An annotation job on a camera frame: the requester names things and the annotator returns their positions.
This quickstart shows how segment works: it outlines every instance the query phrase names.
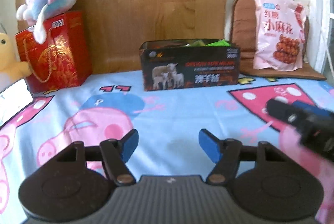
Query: bag handle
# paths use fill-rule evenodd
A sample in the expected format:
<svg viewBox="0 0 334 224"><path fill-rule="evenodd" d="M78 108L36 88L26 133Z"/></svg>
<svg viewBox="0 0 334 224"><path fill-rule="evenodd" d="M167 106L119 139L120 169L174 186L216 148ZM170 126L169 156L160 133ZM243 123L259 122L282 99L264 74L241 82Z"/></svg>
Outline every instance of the bag handle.
<svg viewBox="0 0 334 224"><path fill-rule="evenodd" d="M51 36L51 28L49 29L49 39L51 39L53 42L53 38ZM48 45L47 47L47 53L48 53L48 65L49 65L49 75L47 76L47 78L45 80L42 80L37 74L36 72L34 71L34 69L32 68L32 64L30 62L30 59L29 59L29 55L28 55L28 50L27 50L27 45L26 45L26 39L24 38L23 39L23 46L24 46L24 52L25 52L25 57L27 59L27 62L29 63L29 68L31 69L31 72L32 74L36 77L36 79L38 81L40 81L41 83L46 83L50 77L51 77L51 73L52 73L52 68L51 68L51 50L50 50L50 44Z"/></svg>

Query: black box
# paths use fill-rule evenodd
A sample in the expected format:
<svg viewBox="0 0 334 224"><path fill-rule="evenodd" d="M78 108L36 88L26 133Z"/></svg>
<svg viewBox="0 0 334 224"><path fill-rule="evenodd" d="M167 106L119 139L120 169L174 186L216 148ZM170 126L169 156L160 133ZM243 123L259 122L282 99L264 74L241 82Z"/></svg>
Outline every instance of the black box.
<svg viewBox="0 0 334 224"><path fill-rule="evenodd" d="M210 44L219 39L148 41L141 45L144 90L235 85L238 82L240 47L187 45Z"/></svg>

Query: snack bag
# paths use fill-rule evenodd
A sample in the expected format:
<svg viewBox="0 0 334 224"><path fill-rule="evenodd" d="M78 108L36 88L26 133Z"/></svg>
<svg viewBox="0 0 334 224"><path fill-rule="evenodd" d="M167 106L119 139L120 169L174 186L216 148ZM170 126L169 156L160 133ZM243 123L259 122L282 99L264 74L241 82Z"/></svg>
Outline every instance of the snack bag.
<svg viewBox="0 0 334 224"><path fill-rule="evenodd" d="M305 8L293 0L254 0L257 51L254 69L292 71L303 66Z"/></svg>

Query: yellow plush toy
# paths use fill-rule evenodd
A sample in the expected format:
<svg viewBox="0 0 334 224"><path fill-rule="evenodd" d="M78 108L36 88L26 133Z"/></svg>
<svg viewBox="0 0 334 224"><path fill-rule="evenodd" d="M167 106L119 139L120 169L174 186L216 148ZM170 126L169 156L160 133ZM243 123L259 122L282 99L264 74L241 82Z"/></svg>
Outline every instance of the yellow plush toy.
<svg viewBox="0 0 334 224"><path fill-rule="evenodd" d="M29 75L31 71L28 62L17 62L9 36L0 33L0 92Z"/></svg>

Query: smartphone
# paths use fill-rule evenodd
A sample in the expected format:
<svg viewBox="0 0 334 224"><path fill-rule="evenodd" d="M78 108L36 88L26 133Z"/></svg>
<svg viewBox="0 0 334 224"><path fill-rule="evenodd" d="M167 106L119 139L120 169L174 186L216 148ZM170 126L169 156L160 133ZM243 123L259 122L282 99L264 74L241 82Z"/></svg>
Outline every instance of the smartphone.
<svg viewBox="0 0 334 224"><path fill-rule="evenodd" d="M32 102L32 95L24 79L0 92L0 129Z"/></svg>

